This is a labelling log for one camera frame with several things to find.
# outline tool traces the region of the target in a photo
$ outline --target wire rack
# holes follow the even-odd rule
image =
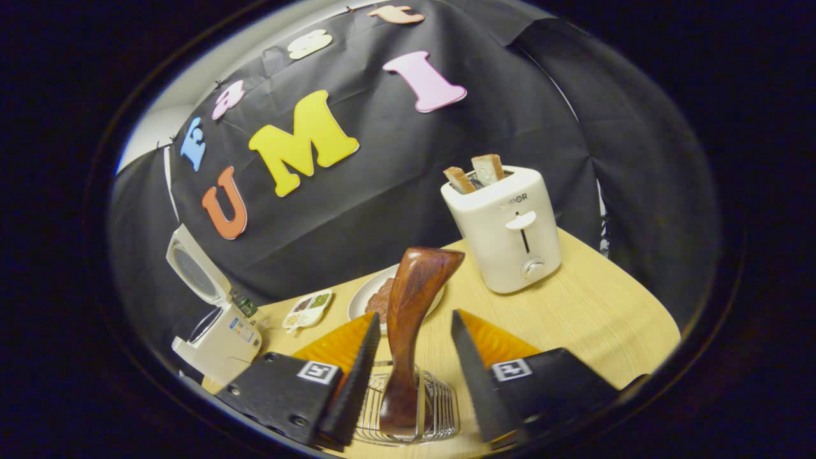
[[[354,439],[381,446],[407,446],[409,444],[438,442],[449,439],[459,432],[459,413],[456,393],[447,384],[439,381],[429,372],[415,369],[415,377],[424,380],[426,390],[418,393],[417,429],[413,436],[386,435],[379,431],[379,410],[383,402],[388,374],[371,375],[368,380],[366,397],[362,411],[354,429]],[[432,410],[432,424],[424,424],[424,407]]]

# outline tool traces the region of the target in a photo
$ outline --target wooden spatula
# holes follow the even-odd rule
[[[383,434],[415,432],[418,386],[414,379],[414,351],[419,325],[433,298],[462,265],[462,260],[463,252],[422,247],[411,247],[402,256],[388,300],[388,346],[394,369],[379,412],[379,430]],[[425,410],[426,426],[430,412]]]

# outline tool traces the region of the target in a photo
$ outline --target letter m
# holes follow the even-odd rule
[[[250,139],[250,149],[260,153],[272,173],[278,196],[286,196],[300,185],[300,177],[290,173],[283,163],[305,176],[314,173],[312,144],[321,167],[329,167],[360,148],[357,139],[346,136],[331,115],[328,97],[328,92],[316,91],[295,105],[294,134],[266,125]]]

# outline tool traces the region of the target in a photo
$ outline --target white toaster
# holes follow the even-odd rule
[[[477,190],[456,191],[450,182],[442,197],[467,241],[485,285],[497,293],[520,290],[561,265],[556,219],[541,174],[525,167],[502,166],[505,177]]]

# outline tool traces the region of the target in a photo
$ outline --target toaster lever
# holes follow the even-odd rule
[[[517,216],[510,220],[504,227],[508,230],[523,230],[535,221],[535,211],[529,211],[524,215]]]

